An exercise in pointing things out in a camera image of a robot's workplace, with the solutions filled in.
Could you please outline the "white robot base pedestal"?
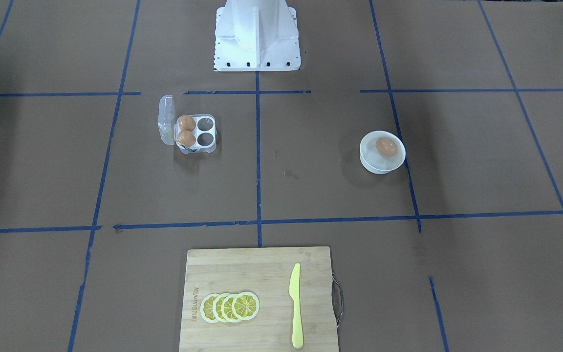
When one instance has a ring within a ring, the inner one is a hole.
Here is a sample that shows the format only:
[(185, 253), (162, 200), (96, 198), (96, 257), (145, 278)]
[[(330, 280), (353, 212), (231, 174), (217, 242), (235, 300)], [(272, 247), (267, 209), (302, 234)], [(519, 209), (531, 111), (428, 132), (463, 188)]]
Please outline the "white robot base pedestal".
[(297, 12), (285, 0), (228, 0), (215, 19), (215, 71), (300, 69)]

